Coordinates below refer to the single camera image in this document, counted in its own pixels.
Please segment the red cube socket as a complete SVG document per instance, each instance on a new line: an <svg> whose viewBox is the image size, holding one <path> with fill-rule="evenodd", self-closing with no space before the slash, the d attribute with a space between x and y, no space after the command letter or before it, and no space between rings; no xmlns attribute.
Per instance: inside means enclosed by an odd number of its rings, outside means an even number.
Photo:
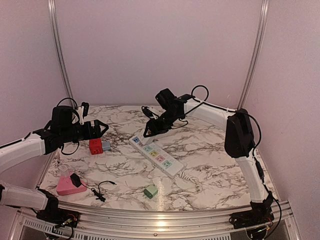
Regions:
<svg viewBox="0 0 320 240"><path fill-rule="evenodd" d="M89 150L91 155L99 155L103 153L102 141L100 138L89 140Z"/></svg>

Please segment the white multicolour power strip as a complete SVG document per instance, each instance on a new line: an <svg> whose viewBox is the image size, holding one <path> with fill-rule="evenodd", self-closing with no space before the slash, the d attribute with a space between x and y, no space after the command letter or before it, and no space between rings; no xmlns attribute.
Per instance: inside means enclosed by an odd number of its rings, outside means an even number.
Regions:
<svg viewBox="0 0 320 240"><path fill-rule="evenodd" d="M143 145L137 136L133 136L129 139L129 143L134 149L136 149L171 179L174 179L186 168L183 163L169 155L154 142Z"/></svg>

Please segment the black power adapter with cable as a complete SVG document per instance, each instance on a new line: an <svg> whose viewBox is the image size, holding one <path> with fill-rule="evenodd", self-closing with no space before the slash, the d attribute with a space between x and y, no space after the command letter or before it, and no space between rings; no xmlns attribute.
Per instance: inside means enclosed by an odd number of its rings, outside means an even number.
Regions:
<svg viewBox="0 0 320 240"><path fill-rule="evenodd" d="M116 185L116 183L113 181L105 180L105 181L101 181L97 185L97 189L95 189L94 187L88 187L81 181L80 177L76 173L73 173L70 175L70 180L76 188L85 187L86 189L89 189L95 195L96 200L100 200L103 203L106 201L106 198L104 197L104 194L102 193L100 186L102 184L107 184L107 183Z"/></svg>

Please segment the green plug adapter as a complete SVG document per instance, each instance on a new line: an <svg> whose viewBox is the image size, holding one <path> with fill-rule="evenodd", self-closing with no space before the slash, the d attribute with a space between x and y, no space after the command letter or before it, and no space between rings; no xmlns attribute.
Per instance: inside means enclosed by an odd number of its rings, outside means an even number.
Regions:
<svg viewBox="0 0 320 240"><path fill-rule="evenodd" d="M143 194L149 198L152 199L154 196L156 196L158 194L158 188L156 185L151 184L148 185L144 190L143 190Z"/></svg>

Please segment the pink triangular power strip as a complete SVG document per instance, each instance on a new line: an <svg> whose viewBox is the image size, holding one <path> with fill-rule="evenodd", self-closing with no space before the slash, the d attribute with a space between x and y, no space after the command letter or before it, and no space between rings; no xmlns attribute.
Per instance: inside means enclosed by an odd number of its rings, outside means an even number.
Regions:
<svg viewBox="0 0 320 240"><path fill-rule="evenodd" d="M82 193L82 192L85 192L86 190L87 188L83 185L79 187L76 187L75 185L73 185L71 178L66 176L61 176L59 178L59 181L56 187L56 192L59 196Z"/></svg>

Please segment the white cube adapter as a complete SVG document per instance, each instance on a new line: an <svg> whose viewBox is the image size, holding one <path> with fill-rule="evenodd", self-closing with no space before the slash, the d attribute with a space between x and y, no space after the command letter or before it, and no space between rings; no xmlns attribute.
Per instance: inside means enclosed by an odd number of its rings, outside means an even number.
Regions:
<svg viewBox="0 0 320 240"><path fill-rule="evenodd" d="M143 132L144 138L154 137L156 134L151 130L151 128L147 125Z"/></svg>

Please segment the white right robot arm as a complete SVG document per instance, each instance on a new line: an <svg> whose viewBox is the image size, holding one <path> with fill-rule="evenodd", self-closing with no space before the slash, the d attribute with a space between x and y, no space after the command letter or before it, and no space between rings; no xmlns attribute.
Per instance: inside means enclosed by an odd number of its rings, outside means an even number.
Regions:
<svg viewBox="0 0 320 240"><path fill-rule="evenodd" d="M225 132L224 150L239 165L250 193L250 205L247 219L258 224L267 216L267 208L273 203L272 192L265 184L265 175L256 158L258 143L255 142L251 122L255 120L247 110L230 109L200 100L193 93L175 96L168 88L156 95L156 100L164 110L157 112L148 106L142 106L142 112L148 117L143 133L145 138L165 134L173 129L174 122L187 116L212 124Z"/></svg>

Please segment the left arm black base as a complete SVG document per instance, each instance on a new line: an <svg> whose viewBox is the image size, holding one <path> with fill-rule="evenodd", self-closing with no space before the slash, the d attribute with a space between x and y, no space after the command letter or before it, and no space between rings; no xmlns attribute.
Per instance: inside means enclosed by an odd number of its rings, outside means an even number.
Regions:
<svg viewBox="0 0 320 240"><path fill-rule="evenodd" d="M47 204L43 210L38 210L36 218L53 223L56 228L62 228L69 226L76 228L78 225L80 213L78 211L68 210L59 207L59 201L57 198L49 198Z"/></svg>

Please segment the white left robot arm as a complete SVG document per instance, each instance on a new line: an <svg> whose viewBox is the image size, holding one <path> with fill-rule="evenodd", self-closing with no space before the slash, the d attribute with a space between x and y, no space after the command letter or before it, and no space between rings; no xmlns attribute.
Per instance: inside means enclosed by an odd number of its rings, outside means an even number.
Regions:
<svg viewBox="0 0 320 240"><path fill-rule="evenodd" d="M0 204L14 208L43 210L53 223L63 219L63 211L50 201L55 197L36 189L36 180L45 166L43 160L65 144L98 139L109 129L107 123L95 119L85 121L85 106L60 105L52 110L45 127L0 147Z"/></svg>

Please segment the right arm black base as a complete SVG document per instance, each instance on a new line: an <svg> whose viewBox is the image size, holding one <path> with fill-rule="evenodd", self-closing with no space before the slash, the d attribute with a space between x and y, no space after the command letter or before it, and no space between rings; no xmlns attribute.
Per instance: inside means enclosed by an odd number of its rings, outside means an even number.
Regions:
<svg viewBox="0 0 320 240"><path fill-rule="evenodd" d="M275 219L271 208L273 201L274 198L271 192L260 203L251 201L251 210L232 213L229 223L233 225L234 229L241 229L273 221Z"/></svg>

